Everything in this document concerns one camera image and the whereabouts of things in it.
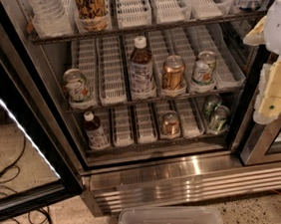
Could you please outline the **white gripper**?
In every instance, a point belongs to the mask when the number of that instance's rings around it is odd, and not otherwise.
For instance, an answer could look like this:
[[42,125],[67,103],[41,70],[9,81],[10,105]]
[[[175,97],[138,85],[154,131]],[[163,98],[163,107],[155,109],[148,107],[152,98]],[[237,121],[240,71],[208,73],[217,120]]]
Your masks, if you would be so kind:
[[253,120],[263,125],[281,114],[281,0],[275,0],[266,15],[243,38],[245,45],[266,44],[268,51],[280,56],[275,63],[264,64],[260,72]]

